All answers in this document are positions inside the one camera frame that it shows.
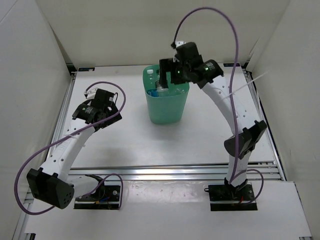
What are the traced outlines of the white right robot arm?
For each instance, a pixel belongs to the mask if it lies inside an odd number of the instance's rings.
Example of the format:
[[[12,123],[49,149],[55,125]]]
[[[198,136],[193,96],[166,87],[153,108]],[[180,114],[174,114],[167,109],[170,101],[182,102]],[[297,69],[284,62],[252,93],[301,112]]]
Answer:
[[[238,199],[247,184],[247,168],[252,151],[264,134],[267,124],[252,117],[247,108],[230,92],[231,84],[219,64],[210,59],[193,65],[172,58],[159,61],[159,84],[180,85],[194,83],[215,103],[227,121],[232,136],[224,141],[229,154],[228,172],[224,180],[224,193],[230,200]]]

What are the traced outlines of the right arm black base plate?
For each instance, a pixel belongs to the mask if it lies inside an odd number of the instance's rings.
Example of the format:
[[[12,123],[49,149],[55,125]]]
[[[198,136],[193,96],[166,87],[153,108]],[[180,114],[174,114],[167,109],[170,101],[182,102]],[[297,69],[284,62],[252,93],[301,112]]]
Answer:
[[[237,193],[233,193],[224,184],[209,185],[204,191],[209,194],[212,212],[258,210],[251,184],[247,184]]]

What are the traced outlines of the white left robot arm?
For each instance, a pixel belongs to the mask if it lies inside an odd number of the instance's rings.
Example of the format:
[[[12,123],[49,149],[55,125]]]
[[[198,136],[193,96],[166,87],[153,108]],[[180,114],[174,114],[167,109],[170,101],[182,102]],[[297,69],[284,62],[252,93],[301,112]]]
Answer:
[[[74,198],[89,197],[94,201],[108,198],[104,180],[93,174],[69,180],[70,169],[86,141],[98,130],[121,120],[114,102],[87,100],[72,114],[66,135],[38,169],[26,175],[32,196],[59,209]]]

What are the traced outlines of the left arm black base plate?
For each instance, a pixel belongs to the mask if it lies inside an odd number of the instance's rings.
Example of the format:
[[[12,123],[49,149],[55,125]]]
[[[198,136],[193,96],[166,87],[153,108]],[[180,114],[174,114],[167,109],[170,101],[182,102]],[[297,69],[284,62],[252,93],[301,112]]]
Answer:
[[[95,193],[77,197],[74,201],[75,210],[118,210],[121,199],[120,185],[103,185]]]

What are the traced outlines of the Pocari Sweat blue bottle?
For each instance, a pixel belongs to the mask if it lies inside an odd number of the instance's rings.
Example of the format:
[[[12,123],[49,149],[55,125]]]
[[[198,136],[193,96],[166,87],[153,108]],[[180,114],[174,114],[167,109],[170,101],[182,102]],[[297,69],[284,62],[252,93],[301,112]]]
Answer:
[[[185,94],[186,91],[183,88],[162,88],[157,90],[159,97],[173,97]]]

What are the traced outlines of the small black label bottle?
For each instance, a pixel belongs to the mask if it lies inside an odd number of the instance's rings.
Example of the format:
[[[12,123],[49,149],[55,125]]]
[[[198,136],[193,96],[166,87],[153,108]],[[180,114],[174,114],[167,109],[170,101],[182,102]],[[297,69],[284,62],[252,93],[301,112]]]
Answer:
[[[166,91],[169,89],[167,79],[162,80],[160,70],[156,70],[156,81],[155,81],[155,88],[157,91]]]

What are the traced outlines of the Aquarius blue label bottle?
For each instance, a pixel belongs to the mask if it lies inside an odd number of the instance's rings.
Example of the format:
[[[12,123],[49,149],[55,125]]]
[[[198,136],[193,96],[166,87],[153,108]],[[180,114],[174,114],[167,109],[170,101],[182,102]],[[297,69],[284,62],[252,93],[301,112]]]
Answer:
[[[158,97],[159,94],[156,89],[157,75],[155,74],[155,71],[153,69],[148,69],[147,74],[149,80],[149,88],[147,90],[147,94],[151,97]]]

